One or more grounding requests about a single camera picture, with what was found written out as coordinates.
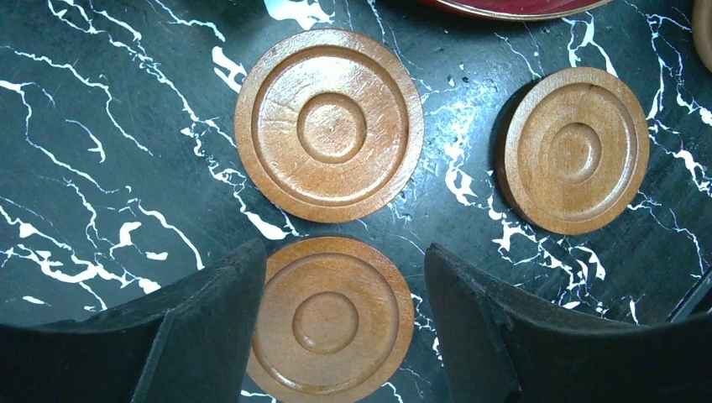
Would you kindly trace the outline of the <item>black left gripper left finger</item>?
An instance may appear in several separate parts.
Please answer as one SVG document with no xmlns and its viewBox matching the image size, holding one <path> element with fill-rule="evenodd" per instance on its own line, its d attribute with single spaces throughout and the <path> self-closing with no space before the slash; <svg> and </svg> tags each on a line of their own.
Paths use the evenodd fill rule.
<svg viewBox="0 0 712 403">
<path fill-rule="evenodd" d="M 83 321 L 1 327 L 4 402 L 236 402 L 266 271 L 250 240 Z"/>
</svg>

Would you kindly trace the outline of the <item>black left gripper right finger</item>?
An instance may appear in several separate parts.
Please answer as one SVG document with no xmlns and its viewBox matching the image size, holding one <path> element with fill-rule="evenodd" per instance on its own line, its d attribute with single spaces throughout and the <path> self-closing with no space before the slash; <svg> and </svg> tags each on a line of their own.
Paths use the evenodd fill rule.
<svg viewBox="0 0 712 403">
<path fill-rule="evenodd" d="M 711 317 L 639 326 L 566 309 L 439 244 L 424 257 L 454 402 L 708 402 Z"/>
</svg>

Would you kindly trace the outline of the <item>small light wooden coaster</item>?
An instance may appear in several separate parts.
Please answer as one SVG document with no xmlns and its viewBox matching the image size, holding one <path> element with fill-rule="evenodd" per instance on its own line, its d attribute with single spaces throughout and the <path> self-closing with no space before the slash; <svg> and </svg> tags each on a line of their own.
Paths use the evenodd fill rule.
<svg viewBox="0 0 712 403">
<path fill-rule="evenodd" d="M 694 1 L 692 34 L 699 59 L 711 71 L 711 0 Z"/>
</svg>

